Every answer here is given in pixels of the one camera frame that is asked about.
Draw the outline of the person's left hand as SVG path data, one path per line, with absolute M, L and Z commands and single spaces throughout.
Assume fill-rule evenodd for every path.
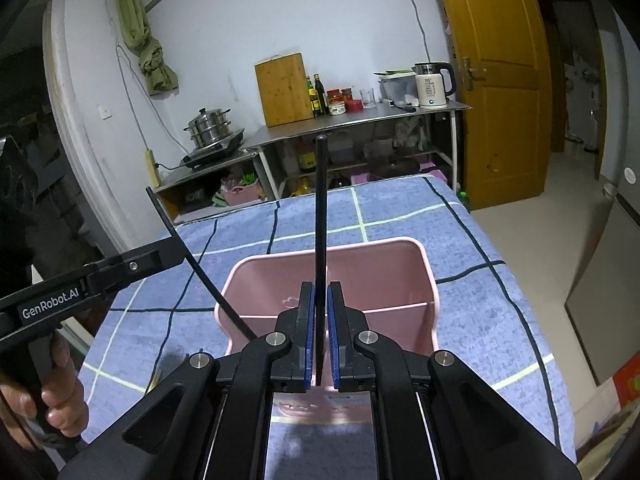
M 47 421 L 68 438 L 78 437 L 88 425 L 89 410 L 84 400 L 84 387 L 77 378 L 70 348 L 66 340 L 55 334 L 51 344 L 53 367 L 43 381 L 40 399 L 47 405 Z M 18 382 L 1 374 L 1 420 L 9 436 L 28 452 L 40 451 L 41 446 L 26 428 L 26 420 L 37 416 L 32 396 Z

